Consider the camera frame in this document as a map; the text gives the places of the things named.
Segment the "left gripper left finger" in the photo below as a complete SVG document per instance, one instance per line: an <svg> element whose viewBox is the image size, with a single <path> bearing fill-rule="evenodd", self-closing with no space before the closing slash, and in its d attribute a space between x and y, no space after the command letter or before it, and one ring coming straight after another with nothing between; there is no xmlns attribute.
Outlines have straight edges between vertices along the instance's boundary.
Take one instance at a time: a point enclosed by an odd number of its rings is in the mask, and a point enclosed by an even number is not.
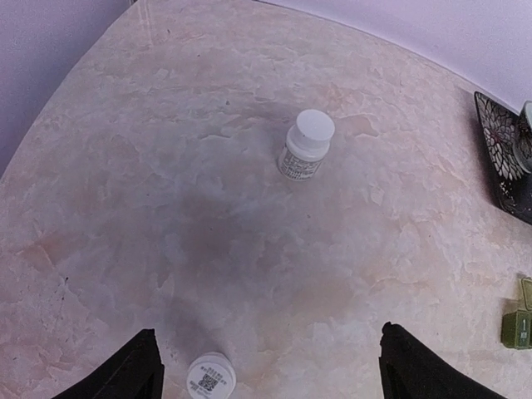
<svg viewBox="0 0 532 399"><path fill-rule="evenodd" d="M139 331L94 372L56 399L162 397L165 366L153 329Z"/></svg>

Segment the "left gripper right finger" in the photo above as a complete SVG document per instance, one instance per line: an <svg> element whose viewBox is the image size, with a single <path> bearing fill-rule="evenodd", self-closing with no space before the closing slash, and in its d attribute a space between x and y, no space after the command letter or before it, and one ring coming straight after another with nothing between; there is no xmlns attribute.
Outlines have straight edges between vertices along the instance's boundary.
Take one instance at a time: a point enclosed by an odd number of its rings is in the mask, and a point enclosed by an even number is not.
<svg viewBox="0 0 532 399"><path fill-rule="evenodd" d="M500 398L458 372L403 326L382 327L379 368L385 398Z"/></svg>

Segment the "green three-compartment pill box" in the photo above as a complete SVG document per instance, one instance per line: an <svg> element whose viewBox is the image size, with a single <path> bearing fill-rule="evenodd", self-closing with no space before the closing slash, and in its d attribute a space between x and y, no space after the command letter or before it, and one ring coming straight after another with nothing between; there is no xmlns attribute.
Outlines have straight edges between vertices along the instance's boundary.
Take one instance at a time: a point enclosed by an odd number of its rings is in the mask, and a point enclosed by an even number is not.
<svg viewBox="0 0 532 399"><path fill-rule="evenodd" d="M531 349L531 278L520 280L524 307L502 318L501 343L510 349Z"/></svg>

